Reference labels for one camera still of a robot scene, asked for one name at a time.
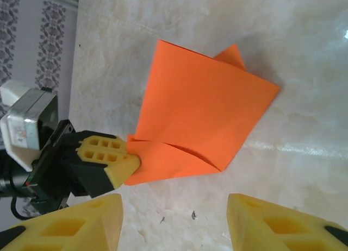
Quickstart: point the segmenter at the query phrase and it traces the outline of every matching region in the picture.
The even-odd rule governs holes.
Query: marble surface
[[[233,192],[348,227],[347,4],[80,0],[70,105],[78,130],[135,131],[158,39],[208,56],[236,42],[248,71],[282,87],[223,173],[116,190],[119,250],[232,250]]]

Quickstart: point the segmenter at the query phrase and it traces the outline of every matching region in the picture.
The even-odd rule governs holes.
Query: orange paper
[[[278,91],[245,71],[236,45],[212,59],[158,41],[127,140],[141,166],[126,184],[223,171]]]

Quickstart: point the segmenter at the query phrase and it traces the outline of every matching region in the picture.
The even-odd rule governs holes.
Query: yellow plastic
[[[126,143],[120,138],[88,137],[81,142],[77,154],[82,161],[108,165],[104,170],[115,189],[140,166],[139,157],[127,154]]]
[[[324,226],[341,226],[242,194],[230,194],[227,222],[234,251],[347,251]]]
[[[110,194],[19,223],[26,230],[2,251],[116,251],[122,220],[121,195]]]

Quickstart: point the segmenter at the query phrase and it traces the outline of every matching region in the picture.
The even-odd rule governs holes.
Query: patterned wallpaper
[[[60,117],[67,118],[76,18],[73,9],[48,0],[1,0],[0,85],[13,78],[62,91]],[[6,111],[0,102],[0,118]]]

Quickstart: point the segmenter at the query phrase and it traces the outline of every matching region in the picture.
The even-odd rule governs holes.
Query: square hole
[[[61,251],[63,246],[54,244],[28,244],[21,251]]]
[[[108,160],[108,161],[116,161],[116,160],[117,160],[117,155],[108,154],[107,160]]]
[[[89,144],[91,145],[98,145],[99,140],[98,139],[92,139],[89,141]]]
[[[119,148],[121,147],[121,144],[118,143],[118,142],[116,142],[116,141],[113,141],[113,142],[111,143],[111,147],[112,147],[112,148],[115,148],[115,149],[119,149]]]
[[[251,207],[251,208],[255,208],[255,209],[261,209],[263,208],[261,205],[254,203],[252,201],[247,201],[246,204]]]
[[[266,217],[264,221],[276,234],[303,234],[310,232],[305,225],[290,217]]]
[[[87,159],[92,159],[92,158],[93,158],[93,155],[94,155],[94,152],[93,152],[93,151],[91,151],[91,150],[86,150],[86,151],[85,151],[85,157],[86,157]]]
[[[88,206],[91,208],[99,208],[101,205],[103,205],[104,201],[94,201],[91,204],[89,204]]]
[[[97,153],[97,160],[103,160],[103,159],[104,159],[104,156],[105,156],[104,153],[98,152],[98,153]]]
[[[84,225],[82,219],[60,219],[47,227],[41,236],[74,236]]]
[[[101,142],[102,147],[107,147],[108,145],[109,145],[109,141],[102,140],[102,142]]]
[[[333,251],[328,245],[320,241],[291,241],[285,243],[291,251]]]

